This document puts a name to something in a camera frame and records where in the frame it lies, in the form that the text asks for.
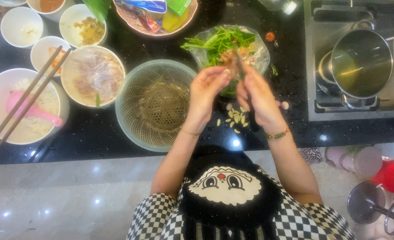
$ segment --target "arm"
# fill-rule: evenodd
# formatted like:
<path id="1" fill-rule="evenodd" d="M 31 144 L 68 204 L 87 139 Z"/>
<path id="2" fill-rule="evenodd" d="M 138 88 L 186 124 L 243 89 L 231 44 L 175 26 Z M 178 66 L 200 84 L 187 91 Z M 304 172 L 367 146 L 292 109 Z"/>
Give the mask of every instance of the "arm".
<path id="1" fill-rule="evenodd" d="M 215 96 L 231 80 L 225 67 L 210 67 L 201 71 L 190 87 L 190 108 L 187 119 L 175 142 L 152 180 L 151 192 L 164 193 L 177 199 L 179 188 L 198 137 L 212 115 Z"/>
<path id="2" fill-rule="evenodd" d="M 275 103 L 267 82 L 251 67 L 246 66 L 246 78 L 237 85 L 237 100 L 249 110 L 248 95 L 252 96 L 255 120 L 270 136 L 287 129 L 287 124 Z M 290 132 L 282 138 L 269 139 L 268 145 L 275 168 L 285 190 L 300 204 L 323 203 L 317 180 L 299 154 Z"/>

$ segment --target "wooden chopsticks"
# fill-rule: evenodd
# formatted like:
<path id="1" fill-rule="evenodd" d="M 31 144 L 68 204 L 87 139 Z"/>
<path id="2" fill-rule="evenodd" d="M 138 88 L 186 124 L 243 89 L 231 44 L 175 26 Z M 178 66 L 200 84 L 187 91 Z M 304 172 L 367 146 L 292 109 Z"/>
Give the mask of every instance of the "wooden chopsticks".
<path id="1" fill-rule="evenodd" d="M 53 55 L 49 58 L 49 60 L 46 62 L 46 64 L 43 66 L 41 71 L 37 74 L 37 76 L 34 78 L 32 83 L 29 85 L 29 87 L 25 90 L 23 93 L 22 97 L 19 99 L 18 103 L 13 107 L 13 109 L 9 112 L 7 117 L 3 120 L 3 122 L 0 125 L 0 133 L 2 130 L 6 127 L 7 123 L 11 120 L 13 115 L 17 112 L 19 107 L 22 105 L 22 103 L 25 101 L 25 99 L 28 97 L 28 95 L 31 93 L 31 91 L 34 89 L 36 84 L 39 82 L 41 77 L 44 75 L 44 73 L 49 69 L 50 65 L 52 62 L 55 60 L 57 55 L 60 53 L 62 50 L 62 46 L 59 46 L 57 50 L 53 53 Z M 56 74 L 58 69 L 61 67 L 63 62 L 65 62 L 66 58 L 68 57 L 69 53 L 72 51 L 72 49 L 68 49 L 68 51 L 63 55 L 61 60 L 56 64 L 56 66 L 53 68 L 53 70 L 49 73 L 49 75 L 46 77 L 46 79 L 43 81 L 41 84 L 40 88 L 35 92 L 34 96 L 29 100 L 29 103 L 24 107 L 22 112 L 19 114 L 17 119 L 14 121 L 13 125 L 7 130 L 6 134 L 2 137 L 0 141 L 0 147 L 1 145 L 7 140 L 7 138 L 10 136 L 10 134 L 14 131 L 14 129 L 17 127 L 17 125 L 20 123 L 22 118 L 25 116 L 25 114 L 28 112 L 28 110 L 31 108 L 31 106 L 34 104 L 34 102 L 37 100 L 37 98 L 40 96 L 41 92 L 44 90 L 44 88 L 49 84 L 50 80 L 53 78 L 53 76 Z"/>

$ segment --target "red chili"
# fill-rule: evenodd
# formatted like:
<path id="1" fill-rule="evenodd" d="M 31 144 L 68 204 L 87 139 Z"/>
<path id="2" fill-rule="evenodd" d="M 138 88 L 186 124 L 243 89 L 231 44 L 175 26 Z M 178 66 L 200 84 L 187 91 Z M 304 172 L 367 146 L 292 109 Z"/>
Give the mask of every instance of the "red chili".
<path id="1" fill-rule="evenodd" d="M 267 32 L 267 34 L 265 34 L 265 39 L 269 42 L 274 41 L 275 39 L 275 35 L 273 32 Z"/>

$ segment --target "stainless steel pot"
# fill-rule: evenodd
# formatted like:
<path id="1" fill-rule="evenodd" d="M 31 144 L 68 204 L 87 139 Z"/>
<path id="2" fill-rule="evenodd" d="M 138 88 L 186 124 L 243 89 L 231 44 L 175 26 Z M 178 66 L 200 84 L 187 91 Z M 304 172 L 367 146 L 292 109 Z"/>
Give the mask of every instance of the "stainless steel pot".
<path id="1" fill-rule="evenodd" d="M 324 80 L 338 85 L 342 103 L 348 109 L 362 108 L 366 99 L 385 87 L 392 73 L 392 54 L 386 40 L 371 29 L 357 28 L 361 23 L 373 28 L 367 20 L 357 23 L 338 40 L 319 67 Z"/>

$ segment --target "pink basket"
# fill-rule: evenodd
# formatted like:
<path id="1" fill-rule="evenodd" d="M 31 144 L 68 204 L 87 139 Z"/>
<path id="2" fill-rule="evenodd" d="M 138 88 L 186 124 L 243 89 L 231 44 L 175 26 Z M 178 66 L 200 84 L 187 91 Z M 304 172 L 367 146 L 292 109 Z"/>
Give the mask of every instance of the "pink basket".
<path id="1" fill-rule="evenodd" d="M 181 29 L 183 29 L 186 25 L 188 25 L 190 23 L 190 21 L 193 19 L 194 14 L 197 11 L 197 7 L 198 7 L 198 3 L 197 0 L 193 0 L 190 3 L 190 12 L 188 14 L 188 18 L 185 20 L 184 24 L 182 24 L 178 29 L 176 29 L 173 32 L 166 32 L 166 33 L 161 33 L 161 32 L 152 32 L 146 29 L 143 29 L 141 27 L 139 27 L 136 24 L 136 19 L 138 17 L 138 12 L 131 10 L 130 8 L 127 8 L 125 6 L 118 6 L 115 5 L 117 8 L 117 13 L 118 15 L 125 20 L 125 22 L 134 30 L 143 33 L 145 35 L 149 35 L 149 36 L 168 36 L 168 35 L 172 35 L 175 34 L 176 32 L 179 32 Z"/>

